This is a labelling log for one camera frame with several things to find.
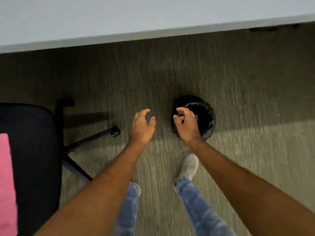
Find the black trash can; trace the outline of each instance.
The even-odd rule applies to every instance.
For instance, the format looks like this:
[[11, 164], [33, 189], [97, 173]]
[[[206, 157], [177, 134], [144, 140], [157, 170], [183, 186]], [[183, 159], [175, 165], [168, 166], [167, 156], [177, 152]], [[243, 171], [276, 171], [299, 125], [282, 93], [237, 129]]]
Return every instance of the black trash can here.
[[189, 108], [189, 110], [195, 114], [200, 135], [204, 140], [207, 140], [212, 136], [216, 123], [215, 112], [209, 103], [194, 95], [180, 96], [174, 101], [171, 116], [171, 126], [173, 133], [179, 137], [173, 119], [174, 115], [181, 116], [181, 114], [176, 110], [176, 108], [179, 107]]

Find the light-wash denim pants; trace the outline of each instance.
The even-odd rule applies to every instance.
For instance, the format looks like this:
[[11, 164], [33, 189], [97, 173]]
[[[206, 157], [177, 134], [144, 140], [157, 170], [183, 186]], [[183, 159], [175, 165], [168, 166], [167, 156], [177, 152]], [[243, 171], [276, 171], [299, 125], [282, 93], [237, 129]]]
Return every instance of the light-wash denim pants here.
[[[234, 231], [202, 198], [191, 180], [183, 177], [176, 182], [176, 192], [185, 206], [185, 210], [197, 236], [236, 236]], [[114, 236], [133, 236], [138, 213], [138, 195], [136, 188], [129, 185], [125, 202], [120, 210]]]

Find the chair caster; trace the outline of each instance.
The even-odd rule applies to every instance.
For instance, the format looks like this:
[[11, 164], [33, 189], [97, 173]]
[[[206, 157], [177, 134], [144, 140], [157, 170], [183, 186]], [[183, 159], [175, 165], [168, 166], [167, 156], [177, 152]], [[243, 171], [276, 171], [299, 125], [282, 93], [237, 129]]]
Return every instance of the chair caster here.
[[63, 107], [73, 107], [74, 106], [74, 99], [72, 97], [59, 99], [57, 104], [62, 105]]
[[118, 127], [112, 127], [112, 131], [111, 131], [111, 135], [112, 137], [117, 137], [120, 135], [120, 130]]

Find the shoe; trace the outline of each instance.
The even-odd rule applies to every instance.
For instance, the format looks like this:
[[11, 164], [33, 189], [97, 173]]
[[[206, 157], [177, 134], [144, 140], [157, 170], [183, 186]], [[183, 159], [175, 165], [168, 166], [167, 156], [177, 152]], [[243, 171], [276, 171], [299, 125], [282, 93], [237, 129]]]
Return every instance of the shoe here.
[[179, 180], [183, 177], [185, 177], [189, 180], [192, 180], [193, 176], [195, 175], [195, 173], [198, 169], [198, 165], [199, 165], [199, 160], [195, 154], [191, 153], [191, 154], [187, 155], [187, 157], [183, 161], [180, 173], [173, 183], [173, 188], [175, 191], [176, 191], [177, 180]]
[[136, 187], [136, 193], [137, 193], [137, 195], [139, 197], [141, 195], [141, 187], [135, 182], [130, 182], [130, 185]]

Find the black chair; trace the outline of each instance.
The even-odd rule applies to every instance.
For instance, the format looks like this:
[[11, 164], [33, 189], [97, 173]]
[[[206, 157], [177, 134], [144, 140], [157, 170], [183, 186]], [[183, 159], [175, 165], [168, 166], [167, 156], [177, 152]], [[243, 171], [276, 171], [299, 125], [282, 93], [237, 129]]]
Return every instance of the black chair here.
[[58, 100], [53, 115], [35, 105], [0, 103], [0, 133], [7, 133], [10, 141], [19, 235], [33, 235], [58, 210], [62, 165], [92, 180], [68, 153], [105, 135], [120, 134], [113, 127], [64, 146], [63, 108], [73, 106], [72, 98]]

